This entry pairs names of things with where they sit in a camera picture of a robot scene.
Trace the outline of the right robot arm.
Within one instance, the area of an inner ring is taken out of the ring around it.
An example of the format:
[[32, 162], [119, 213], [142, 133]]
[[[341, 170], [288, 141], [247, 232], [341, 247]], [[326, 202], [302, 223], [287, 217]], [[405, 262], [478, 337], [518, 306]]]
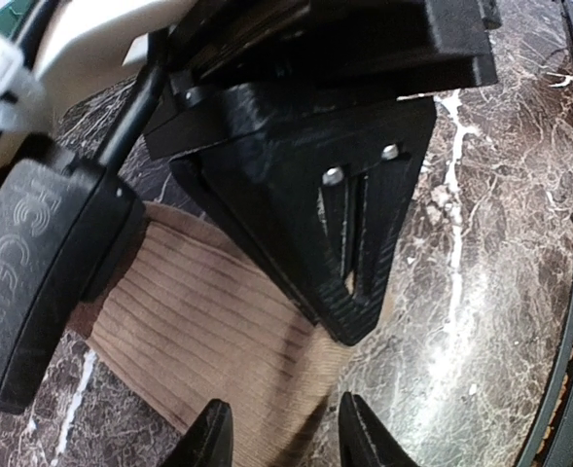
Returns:
[[36, 1], [0, 35], [0, 175], [128, 76], [105, 136], [138, 137], [313, 322], [376, 325], [435, 91], [497, 80], [493, 1]]

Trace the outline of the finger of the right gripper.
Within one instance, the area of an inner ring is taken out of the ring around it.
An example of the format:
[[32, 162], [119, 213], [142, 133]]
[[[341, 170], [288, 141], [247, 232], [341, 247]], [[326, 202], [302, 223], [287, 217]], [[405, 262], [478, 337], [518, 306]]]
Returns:
[[312, 322], [376, 326], [436, 109], [389, 90], [245, 84], [168, 123], [184, 190]]

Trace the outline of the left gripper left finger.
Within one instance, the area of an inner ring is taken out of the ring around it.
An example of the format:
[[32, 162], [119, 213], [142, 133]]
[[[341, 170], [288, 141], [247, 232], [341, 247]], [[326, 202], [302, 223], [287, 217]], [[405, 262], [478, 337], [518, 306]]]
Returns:
[[233, 466], [231, 406], [220, 399], [210, 400], [161, 466]]

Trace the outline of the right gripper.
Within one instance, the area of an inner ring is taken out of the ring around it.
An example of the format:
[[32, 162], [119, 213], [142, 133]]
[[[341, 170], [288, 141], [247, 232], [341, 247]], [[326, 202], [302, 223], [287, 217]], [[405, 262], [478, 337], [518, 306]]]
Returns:
[[493, 1], [200, 1], [169, 39], [154, 159], [255, 132], [285, 111], [489, 86]]

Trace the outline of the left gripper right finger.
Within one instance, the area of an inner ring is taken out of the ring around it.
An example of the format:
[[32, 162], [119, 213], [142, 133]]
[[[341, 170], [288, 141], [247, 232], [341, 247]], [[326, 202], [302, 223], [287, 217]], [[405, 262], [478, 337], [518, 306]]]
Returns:
[[342, 467], [417, 467], [358, 394], [341, 396], [339, 441]]

